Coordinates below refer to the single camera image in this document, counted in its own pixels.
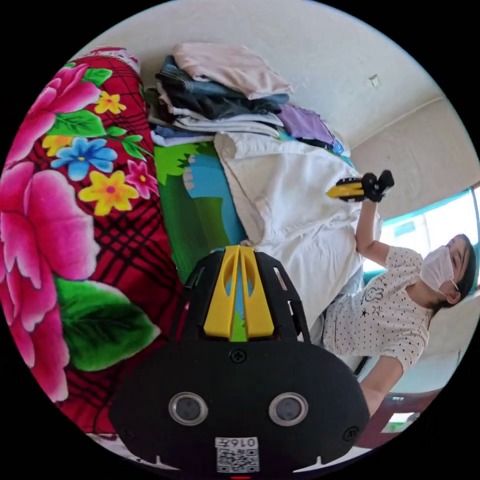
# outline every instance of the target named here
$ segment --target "woman's ear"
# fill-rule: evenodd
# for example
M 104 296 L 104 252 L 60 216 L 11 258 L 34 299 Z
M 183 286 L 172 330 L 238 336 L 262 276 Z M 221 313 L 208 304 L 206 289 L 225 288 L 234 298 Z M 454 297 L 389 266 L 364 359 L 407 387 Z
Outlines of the woman's ear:
M 460 295 L 460 292 L 458 290 L 453 290 L 453 291 L 448 292 L 445 295 L 445 297 L 446 297 L 446 301 L 450 305 L 455 305 L 460 301 L 461 295 Z

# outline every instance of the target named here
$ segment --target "pink flower print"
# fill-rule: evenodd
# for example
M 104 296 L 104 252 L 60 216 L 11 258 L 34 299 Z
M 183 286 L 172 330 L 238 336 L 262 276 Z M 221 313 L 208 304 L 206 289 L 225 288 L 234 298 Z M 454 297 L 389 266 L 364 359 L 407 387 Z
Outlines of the pink flower print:
M 6 157 L 5 167 L 24 159 L 34 143 L 54 125 L 55 114 L 69 114 L 94 104 L 100 89 L 91 81 L 82 81 L 88 65 L 64 67 L 47 84 L 26 114 Z
M 16 346 L 53 402 L 67 398 L 54 275 L 89 278 L 99 246 L 93 218 L 77 206 L 74 188 L 57 171 L 34 174 L 32 162 L 0 179 L 0 303 Z
M 132 160 L 128 160 L 127 164 L 129 174 L 125 177 L 125 181 L 133 185 L 145 200 L 150 198 L 150 192 L 158 195 L 157 179 L 147 172 L 147 164 L 145 162 L 135 163 Z

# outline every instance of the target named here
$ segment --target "face mask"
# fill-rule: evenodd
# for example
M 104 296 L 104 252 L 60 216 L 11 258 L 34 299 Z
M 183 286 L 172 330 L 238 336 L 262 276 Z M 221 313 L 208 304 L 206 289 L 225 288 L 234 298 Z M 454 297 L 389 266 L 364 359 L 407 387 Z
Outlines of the face mask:
M 453 282 L 454 267 L 450 259 L 450 251 L 447 246 L 441 246 L 431 251 L 423 261 L 420 269 L 420 278 L 432 290 L 440 291 L 441 285 L 445 282 Z

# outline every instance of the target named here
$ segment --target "purple folded cloth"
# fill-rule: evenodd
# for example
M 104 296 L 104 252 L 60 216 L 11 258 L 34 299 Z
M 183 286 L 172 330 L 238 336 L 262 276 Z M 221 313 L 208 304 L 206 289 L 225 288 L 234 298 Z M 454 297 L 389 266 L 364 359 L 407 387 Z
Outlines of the purple folded cloth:
M 286 104 L 281 106 L 277 116 L 283 122 L 285 131 L 296 139 L 320 140 L 330 146 L 335 144 L 335 137 L 320 115 L 312 110 Z

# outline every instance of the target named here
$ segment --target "woman's arm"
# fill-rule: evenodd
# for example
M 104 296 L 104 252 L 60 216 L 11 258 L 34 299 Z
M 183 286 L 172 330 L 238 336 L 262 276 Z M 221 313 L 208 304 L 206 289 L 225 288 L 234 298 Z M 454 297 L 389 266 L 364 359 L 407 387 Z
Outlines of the woman's arm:
M 374 238 L 375 217 L 378 204 L 364 200 L 361 204 L 360 218 L 356 227 L 356 251 L 366 259 L 386 268 L 390 246 Z
M 360 382 L 370 417 L 379 409 L 385 395 L 397 384 L 403 374 L 404 369 L 399 360 L 392 356 L 381 356 Z

